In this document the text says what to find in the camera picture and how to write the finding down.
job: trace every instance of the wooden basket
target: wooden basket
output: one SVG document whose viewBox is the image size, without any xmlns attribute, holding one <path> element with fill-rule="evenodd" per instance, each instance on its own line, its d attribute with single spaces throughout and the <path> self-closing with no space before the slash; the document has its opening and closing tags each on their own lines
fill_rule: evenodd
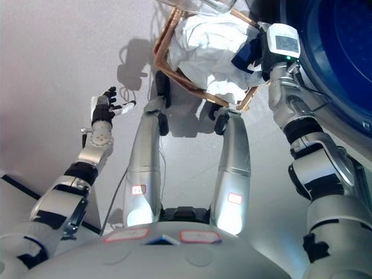
<svg viewBox="0 0 372 279">
<path fill-rule="evenodd" d="M 231 14 L 233 16 L 238 17 L 239 19 L 247 22 L 248 24 L 254 26 L 255 22 L 246 16 L 244 16 L 242 13 L 239 13 L 237 10 L 232 10 Z M 158 41 L 155 44 L 155 47 L 153 49 L 153 53 L 155 56 L 154 64 L 164 72 L 169 78 L 173 79 L 176 83 L 178 83 L 180 86 L 185 88 L 188 92 L 190 92 L 193 95 L 196 95 L 200 98 L 206 99 L 209 102 L 216 103 L 221 106 L 229 107 L 228 102 L 225 100 L 222 100 L 221 98 L 218 98 L 212 94 L 207 93 L 205 90 L 197 87 L 192 81 L 190 81 L 185 75 L 182 74 L 180 70 L 173 71 L 171 67 L 168 64 L 167 56 L 168 56 L 168 49 L 170 45 L 170 41 L 172 38 L 172 35 L 174 33 L 174 29 L 182 19 L 182 17 L 185 15 L 185 11 L 174 8 L 171 11 L 170 17 L 168 21 L 166 22 L 160 37 Z M 248 110 L 248 104 L 252 100 L 254 94 L 258 91 L 259 86 L 251 87 L 247 90 L 245 98 L 237 105 L 237 110 L 243 111 Z"/>
</svg>

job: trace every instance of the white plastic casing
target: white plastic casing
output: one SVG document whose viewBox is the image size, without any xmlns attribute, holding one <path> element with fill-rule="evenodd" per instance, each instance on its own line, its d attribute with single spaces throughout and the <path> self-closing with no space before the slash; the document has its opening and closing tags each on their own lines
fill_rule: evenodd
<svg viewBox="0 0 372 279">
<path fill-rule="evenodd" d="M 272 53 L 300 57 L 300 40 L 295 28 L 282 24 L 274 23 L 267 30 L 267 41 L 269 50 Z"/>
</svg>

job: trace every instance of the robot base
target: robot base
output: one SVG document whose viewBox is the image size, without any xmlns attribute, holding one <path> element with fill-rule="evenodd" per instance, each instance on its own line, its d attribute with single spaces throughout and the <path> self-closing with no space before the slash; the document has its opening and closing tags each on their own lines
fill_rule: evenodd
<svg viewBox="0 0 372 279">
<path fill-rule="evenodd" d="M 290 277 L 239 237 L 170 221 L 114 231 L 36 266 L 25 278 Z"/>
</svg>

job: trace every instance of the washing machine drum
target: washing machine drum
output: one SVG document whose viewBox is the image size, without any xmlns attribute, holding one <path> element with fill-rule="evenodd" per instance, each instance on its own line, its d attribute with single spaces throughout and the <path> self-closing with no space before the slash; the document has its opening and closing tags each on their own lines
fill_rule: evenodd
<svg viewBox="0 0 372 279">
<path fill-rule="evenodd" d="M 301 16 L 288 2 L 287 22 L 300 30 L 305 72 L 332 96 L 339 116 L 372 137 L 372 1 L 307 1 Z"/>
</svg>

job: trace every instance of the black foot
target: black foot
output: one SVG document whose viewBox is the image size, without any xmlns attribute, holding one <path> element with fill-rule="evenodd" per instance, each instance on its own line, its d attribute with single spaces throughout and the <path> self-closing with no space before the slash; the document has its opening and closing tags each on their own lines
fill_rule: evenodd
<svg viewBox="0 0 372 279">
<path fill-rule="evenodd" d="M 222 108 L 222 106 L 216 104 L 216 103 L 213 103 L 212 104 L 212 107 L 210 108 L 210 111 L 209 111 L 209 119 L 211 119 L 211 121 L 215 121 L 216 117 L 214 116 L 214 112 L 218 111 L 220 108 Z"/>
<path fill-rule="evenodd" d="M 156 91 L 158 96 L 163 96 L 165 98 L 165 107 L 170 107 L 170 81 L 168 76 L 166 76 L 162 71 L 157 71 L 155 74 Z"/>
<path fill-rule="evenodd" d="M 214 131 L 216 132 L 217 135 L 223 135 L 223 133 L 226 130 L 228 120 L 229 116 L 226 114 L 219 116 L 216 125 L 214 126 Z"/>
<path fill-rule="evenodd" d="M 159 113 L 158 119 L 159 119 L 160 135 L 161 136 L 167 135 L 169 133 L 167 116 L 164 115 L 163 113 Z"/>
</svg>

